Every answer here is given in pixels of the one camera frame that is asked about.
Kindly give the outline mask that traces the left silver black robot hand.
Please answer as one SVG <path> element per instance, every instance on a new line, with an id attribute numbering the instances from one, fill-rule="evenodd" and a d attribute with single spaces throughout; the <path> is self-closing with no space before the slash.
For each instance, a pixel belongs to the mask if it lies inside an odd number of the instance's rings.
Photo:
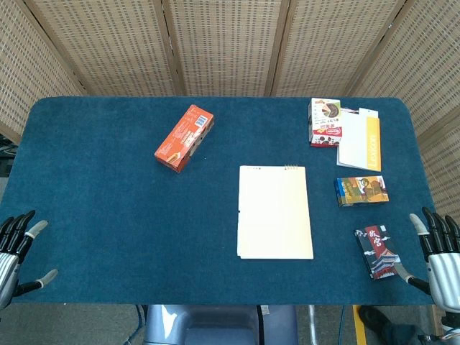
<path id="1" fill-rule="evenodd" d="M 19 283 L 21 266 L 33 241 L 48 225 L 46 220 L 38 221 L 28 229 L 35 210 L 10 216 L 1 223 L 1 309 L 5 309 L 13 298 L 43 289 L 58 275 L 58 269 L 50 270 L 45 276 L 26 283 Z"/>

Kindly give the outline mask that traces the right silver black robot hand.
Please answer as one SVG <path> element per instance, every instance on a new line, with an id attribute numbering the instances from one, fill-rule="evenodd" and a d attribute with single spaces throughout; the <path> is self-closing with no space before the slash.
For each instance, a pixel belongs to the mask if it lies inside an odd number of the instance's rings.
<path id="1" fill-rule="evenodd" d="M 423 222 L 410 214 L 423 252 L 428 279 L 410 274 L 398 262 L 396 273 L 409 285 L 431 296 L 435 305 L 445 312 L 441 324 L 448 328 L 459 327 L 459 225 L 449 215 L 444 217 L 423 207 Z"/>

